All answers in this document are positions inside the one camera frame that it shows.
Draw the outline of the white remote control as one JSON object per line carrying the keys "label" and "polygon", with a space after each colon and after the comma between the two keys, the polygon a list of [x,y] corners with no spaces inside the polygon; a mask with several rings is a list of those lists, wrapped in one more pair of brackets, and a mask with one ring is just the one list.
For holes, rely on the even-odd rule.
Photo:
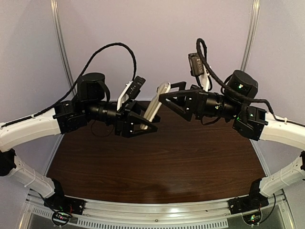
{"label": "white remote control", "polygon": [[171,89],[171,84],[169,82],[163,82],[161,83],[158,88],[156,95],[153,97],[153,99],[150,101],[150,103],[147,106],[146,111],[144,112],[143,118],[150,123],[153,122],[153,119],[158,113],[158,110],[160,109],[162,103],[159,101],[159,96],[161,94],[168,93]]}

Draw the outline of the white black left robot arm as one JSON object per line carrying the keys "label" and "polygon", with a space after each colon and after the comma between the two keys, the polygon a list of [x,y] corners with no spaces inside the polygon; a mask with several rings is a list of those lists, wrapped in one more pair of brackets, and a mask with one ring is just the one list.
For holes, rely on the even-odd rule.
{"label": "white black left robot arm", "polygon": [[110,91],[102,73],[79,76],[77,94],[70,101],[59,102],[39,114],[14,120],[0,127],[0,174],[14,177],[25,187],[36,191],[46,204],[64,212],[69,204],[59,181],[37,173],[15,153],[14,147],[49,135],[75,131],[88,123],[99,121],[112,125],[116,135],[133,137],[157,131],[160,109],[158,96],[147,107],[136,101],[145,79],[129,82],[116,102],[110,101]]}

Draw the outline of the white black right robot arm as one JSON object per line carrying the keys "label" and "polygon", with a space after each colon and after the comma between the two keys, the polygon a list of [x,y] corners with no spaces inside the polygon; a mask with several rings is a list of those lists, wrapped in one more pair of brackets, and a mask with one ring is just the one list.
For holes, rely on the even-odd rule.
{"label": "white black right robot arm", "polygon": [[[254,99],[258,83],[243,71],[235,70],[229,76],[223,94],[208,92],[199,86],[185,89],[185,83],[173,85],[179,90],[163,93],[159,101],[187,121],[194,116],[223,118],[233,121],[233,129],[241,136],[255,141],[274,141],[301,150],[305,149],[305,126],[280,118],[262,108],[251,106],[247,99]],[[258,179],[251,185],[249,195],[245,197],[247,210],[255,210],[263,201],[275,192],[296,183],[305,177],[305,153],[301,152],[291,164],[274,174]]]}

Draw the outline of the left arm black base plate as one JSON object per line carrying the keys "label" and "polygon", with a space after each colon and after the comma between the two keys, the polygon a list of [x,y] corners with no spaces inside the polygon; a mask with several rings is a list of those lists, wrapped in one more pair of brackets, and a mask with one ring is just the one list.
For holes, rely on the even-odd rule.
{"label": "left arm black base plate", "polygon": [[70,214],[82,215],[86,201],[78,198],[71,198],[64,196],[50,197],[44,199],[44,206],[49,207],[51,210],[63,211]]}

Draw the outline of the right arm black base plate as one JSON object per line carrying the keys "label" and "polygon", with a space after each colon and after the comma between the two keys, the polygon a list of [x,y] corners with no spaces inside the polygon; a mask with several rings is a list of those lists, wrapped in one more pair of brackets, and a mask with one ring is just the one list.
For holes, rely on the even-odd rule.
{"label": "right arm black base plate", "polygon": [[260,207],[269,205],[268,198],[262,196],[261,194],[235,197],[228,200],[227,203],[232,215],[259,209]]}

